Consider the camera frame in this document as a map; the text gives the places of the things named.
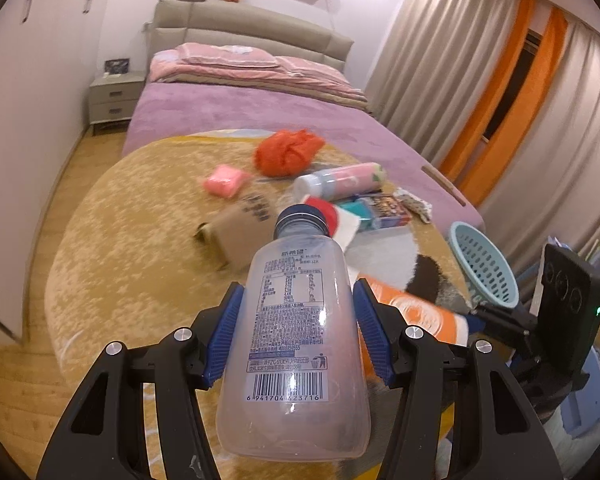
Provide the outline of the clear plastic bottle blue cap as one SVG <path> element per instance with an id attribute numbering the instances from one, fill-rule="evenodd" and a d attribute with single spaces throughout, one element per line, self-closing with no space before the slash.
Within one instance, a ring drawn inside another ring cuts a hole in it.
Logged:
<path id="1" fill-rule="evenodd" d="M 370 406 L 352 289 L 324 214 L 297 204 L 253 256 L 216 412 L 222 448 L 274 462 L 357 458 Z"/>

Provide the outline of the colourful snack box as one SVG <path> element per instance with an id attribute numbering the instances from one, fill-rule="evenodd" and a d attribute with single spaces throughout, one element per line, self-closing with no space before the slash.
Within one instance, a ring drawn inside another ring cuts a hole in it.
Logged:
<path id="1" fill-rule="evenodd" d="M 370 226 L 374 230 L 406 226 L 412 221 L 411 213 L 391 195 L 365 195 L 358 200 L 370 212 Z"/>

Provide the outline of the brown cardboard box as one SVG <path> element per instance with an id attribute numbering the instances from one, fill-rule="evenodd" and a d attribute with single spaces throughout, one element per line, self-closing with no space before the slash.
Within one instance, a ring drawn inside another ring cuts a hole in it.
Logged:
<path id="1" fill-rule="evenodd" d="M 194 240 L 203 244 L 220 266 L 242 271 L 273 239 L 276 219 L 276 211 L 265 196 L 247 194 L 201 223 Z"/>

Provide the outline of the teal small packet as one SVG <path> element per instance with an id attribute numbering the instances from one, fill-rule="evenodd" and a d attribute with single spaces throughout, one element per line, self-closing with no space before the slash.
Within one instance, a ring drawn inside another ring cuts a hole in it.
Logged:
<path id="1" fill-rule="evenodd" d="M 342 202 L 339 203 L 338 206 L 344 209 L 350 214 L 355 214 L 360 219 L 360 226 L 358 229 L 360 231 L 368 231 L 373 229 L 374 216 L 363 202 L 360 200 L 354 200 L 353 202 Z"/>

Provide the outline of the pink peach drink bottle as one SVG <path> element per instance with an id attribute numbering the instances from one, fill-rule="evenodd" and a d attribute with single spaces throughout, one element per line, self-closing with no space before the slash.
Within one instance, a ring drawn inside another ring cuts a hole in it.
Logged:
<path id="1" fill-rule="evenodd" d="M 329 168 L 305 174 L 294 180 L 292 192 L 301 200 L 311 196 L 320 200 L 345 198 L 378 191 L 387 180 L 387 171 L 377 162 Z"/>

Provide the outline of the pink foam packet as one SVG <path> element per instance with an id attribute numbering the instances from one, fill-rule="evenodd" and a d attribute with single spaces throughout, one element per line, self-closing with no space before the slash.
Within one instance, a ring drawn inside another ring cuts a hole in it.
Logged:
<path id="1" fill-rule="evenodd" d="M 219 165 L 213 169 L 208 178 L 204 179 L 202 186 L 208 193 L 229 200 L 236 196 L 251 178 L 252 175 L 247 171 L 228 165 Z"/>

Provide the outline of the orange plastic bag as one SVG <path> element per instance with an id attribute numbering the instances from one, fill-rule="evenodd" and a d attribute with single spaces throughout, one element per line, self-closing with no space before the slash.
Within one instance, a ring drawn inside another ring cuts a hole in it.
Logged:
<path id="1" fill-rule="evenodd" d="M 309 168 L 325 144 L 324 139 L 308 130 L 279 130 L 258 145 L 253 163 L 265 177 L 295 177 Z"/>

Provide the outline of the light blue plastic chair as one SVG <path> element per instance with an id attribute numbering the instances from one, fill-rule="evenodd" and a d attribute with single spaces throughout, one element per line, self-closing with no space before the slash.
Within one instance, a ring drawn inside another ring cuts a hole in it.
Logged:
<path id="1" fill-rule="evenodd" d="M 583 437 L 600 422 L 600 355 L 594 348 L 588 352 L 582 372 L 588 374 L 585 386 L 570 392 L 560 404 L 562 426 L 572 438 Z"/>

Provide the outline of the light blue plastic basket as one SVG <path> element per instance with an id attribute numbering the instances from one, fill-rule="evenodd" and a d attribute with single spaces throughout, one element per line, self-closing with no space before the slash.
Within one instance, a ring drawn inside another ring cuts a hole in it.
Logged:
<path id="1" fill-rule="evenodd" d="M 469 290 L 471 303 L 515 309 L 519 289 L 506 258 L 483 234 L 468 223 L 457 221 L 446 236 Z"/>

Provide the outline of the stack of books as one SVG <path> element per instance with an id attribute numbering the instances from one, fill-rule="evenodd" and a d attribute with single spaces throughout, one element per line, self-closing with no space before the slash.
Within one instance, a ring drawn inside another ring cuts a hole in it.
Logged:
<path id="1" fill-rule="evenodd" d="M 547 245 L 555 246 L 558 248 L 564 248 L 570 250 L 570 252 L 575 252 L 568 244 L 561 242 L 557 237 L 549 236 L 547 237 Z M 594 242 L 594 246 L 590 249 L 589 252 L 586 253 L 584 260 L 592 266 L 596 272 L 600 273 L 600 240 L 596 240 Z"/>

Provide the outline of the beige curtain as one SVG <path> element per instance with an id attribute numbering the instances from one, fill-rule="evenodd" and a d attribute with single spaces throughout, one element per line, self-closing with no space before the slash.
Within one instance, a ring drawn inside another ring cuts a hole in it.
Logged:
<path id="1" fill-rule="evenodd" d="M 522 270 L 600 240 L 600 33 L 550 0 L 403 0 L 367 94 Z"/>

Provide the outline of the white dotted crumpled paper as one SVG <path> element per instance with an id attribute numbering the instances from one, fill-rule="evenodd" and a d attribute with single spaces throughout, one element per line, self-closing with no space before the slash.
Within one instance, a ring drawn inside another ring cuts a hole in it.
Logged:
<path id="1" fill-rule="evenodd" d="M 426 200 L 404 190 L 404 188 L 397 188 L 393 192 L 393 197 L 412 214 L 416 214 L 422 222 L 427 224 L 432 222 L 432 205 Z"/>

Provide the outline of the bed with purple cover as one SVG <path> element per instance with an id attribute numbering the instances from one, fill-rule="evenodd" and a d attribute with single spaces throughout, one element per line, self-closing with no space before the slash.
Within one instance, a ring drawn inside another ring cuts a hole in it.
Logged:
<path id="1" fill-rule="evenodd" d="M 378 162 L 389 179 L 432 205 L 432 222 L 448 232 L 455 221 L 484 227 L 477 209 L 460 206 L 420 170 L 426 159 L 370 114 L 339 104 L 270 90 L 150 82 L 135 107 L 122 153 L 171 136 L 213 130 L 252 130 L 259 136 L 280 129 L 309 130 L 360 162 Z"/>

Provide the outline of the left pink pillow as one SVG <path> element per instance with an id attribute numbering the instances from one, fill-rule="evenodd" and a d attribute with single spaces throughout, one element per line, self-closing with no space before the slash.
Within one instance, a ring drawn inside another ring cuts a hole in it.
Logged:
<path id="1" fill-rule="evenodd" d="M 277 68 L 277 58 L 265 50 L 246 46 L 212 46 L 186 42 L 176 48 L 181 61 L 192 65 L 235 68 Z"/>

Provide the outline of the small photo frame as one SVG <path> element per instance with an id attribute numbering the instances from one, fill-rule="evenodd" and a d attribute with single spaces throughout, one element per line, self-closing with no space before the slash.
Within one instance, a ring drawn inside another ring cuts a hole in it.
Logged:
<path id="1" fill-rule="evenodd" d="M 130 60 L 128 58 L 112 58 L 104 63 L 104 74 L 123 75 L 129 73 Z"/>

